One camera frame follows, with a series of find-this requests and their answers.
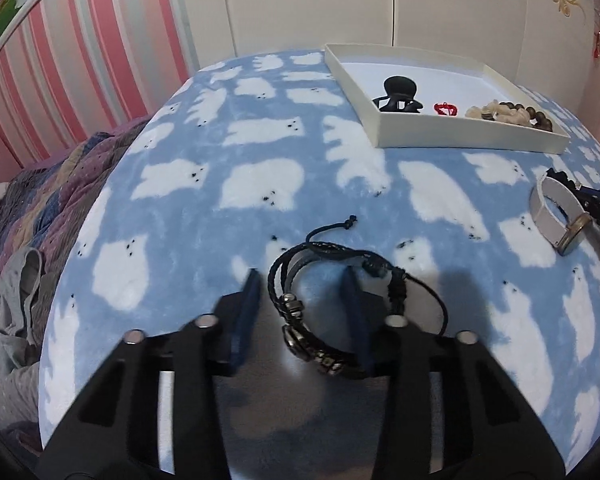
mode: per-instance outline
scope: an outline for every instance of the silver screw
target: silver screw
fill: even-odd
[[[211,328],[218,324],[220,320],[214,314],[203,314],[196,318],[196,326],[199,328]]]
[[[128,345],[137,345],[138,343],[144,341],[144,338],[144,332],[135,328],[133,330],[126,331],[123,340]]]
[[[390,316],[385,317],[384,323],[392,328],[402,328],[409,324],[407,318],[404,316],[398,316],[397,314],[391,314]]]
[[[458,332],[456,339],[465,345],[475,345],[478,342],[478,335],[470,330],[463,330]]]

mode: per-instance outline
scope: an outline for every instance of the gray fabric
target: gray fabric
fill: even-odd
[[[23,421],[38,422],[40,362],[11,372],[0,382],[0,431]]]
[[[38,360],[33,346],[31,306],[42,275],[42,256],[23,247],[0,274],[0,383],[16,368]]]

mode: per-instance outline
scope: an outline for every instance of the black hair clip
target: black hair clip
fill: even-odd
[[[414,100],[418,91],[415,81],[401,75],[394,75],[384,81],[384,97],[377,97],[374,103],[381,112],[403,112],[407,114],[419,114],[423,105]],[[389,102],[380,108],[380,101],[389,99]]]

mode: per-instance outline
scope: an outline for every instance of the blue fabric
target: blue fabric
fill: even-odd
[[[447,333],[479,334],[573,466],[600,434],[600,230],[557,256],[528,203],[552,166],[600,187],[600,145],[525,91],[570,133],[562,156],[375,150],[318,52],[197,73],[113,171],[67,261],[41,362],[43,441],[126,330],[179,329],[239,290],[250,267],[266,275],[309,231],[355,214],[353,229],[323,239],[374,250],[433,286]],[[318,335],[348,348],[342,270],[312,265],[298,294]],[[407,309],[424,328],[440,325],[421,289]],[[234,478],[368,478],[384,383],[323,377],[284,348],[281,323],[265,299],[246,364],[218,381]]]

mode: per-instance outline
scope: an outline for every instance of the wristwatch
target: wristwatch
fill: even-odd
[[[566,224],[549,209],[547,198],[566,216]],[[538,179],[531,191],[530,208],[538,230],[560,256],[565,256],[580,243],[584,228],[593,220],[569,188],[546,174]]]

